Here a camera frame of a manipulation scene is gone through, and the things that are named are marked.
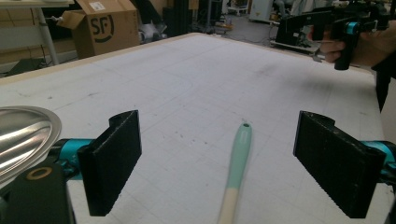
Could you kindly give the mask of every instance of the metal bowl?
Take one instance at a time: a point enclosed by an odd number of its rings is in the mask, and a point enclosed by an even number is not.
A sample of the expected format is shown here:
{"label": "metal bowl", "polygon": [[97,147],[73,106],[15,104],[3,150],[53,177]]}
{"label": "metal bowl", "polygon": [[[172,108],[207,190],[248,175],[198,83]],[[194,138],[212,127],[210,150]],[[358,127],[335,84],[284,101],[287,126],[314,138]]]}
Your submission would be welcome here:
{"label": "metal bowl", "polygon": [[60,132],[61,120],[47,109],[0,107],[0,184],[43,159]]}

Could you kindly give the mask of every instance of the floor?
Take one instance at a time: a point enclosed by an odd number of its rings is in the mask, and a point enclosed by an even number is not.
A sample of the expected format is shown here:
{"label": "floor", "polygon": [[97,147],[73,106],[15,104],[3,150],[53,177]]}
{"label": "floor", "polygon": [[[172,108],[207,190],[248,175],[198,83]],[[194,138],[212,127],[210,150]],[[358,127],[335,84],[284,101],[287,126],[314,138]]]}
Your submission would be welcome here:
{"label": "floor", "polygon": [[[269,22],[250,21],[248,15],[227,15],[231,19],[233,29],[226,34],[218,31],[218,34],[224,38],[229,38],[237,41],[243,41],[258,46],[265,46],[269,48],[282,48],[289,52],[294,52],[306,57],[312,58],[312,53],[303,52],[296,49],[283,48],[282,46],[274,46],[271,40],[276,37],[277,27]],[[385,140],[396,143],[396,80],[392,79],[389,85],[389,95],[384,108],[381,112],[381,119],[383,123],[383,130]]]}

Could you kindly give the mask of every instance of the cardboard box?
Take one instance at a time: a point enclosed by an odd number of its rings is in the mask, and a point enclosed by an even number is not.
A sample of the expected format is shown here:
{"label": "cardboard box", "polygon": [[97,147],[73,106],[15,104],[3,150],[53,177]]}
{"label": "cardboard box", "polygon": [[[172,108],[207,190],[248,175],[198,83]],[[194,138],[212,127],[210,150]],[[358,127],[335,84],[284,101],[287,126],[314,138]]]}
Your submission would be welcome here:
{"label": "cardboard box", "polygon": [[[168,6],[173,7],[175,5],[175,0],[168,0]],[[189,9],[198,10],[199,0],[189,0]]]}
{"label": "cardboard box", "polygon": [[71,29],[80,59],[140,44],[136,8],[129,0],[77,0],[57,25]]}

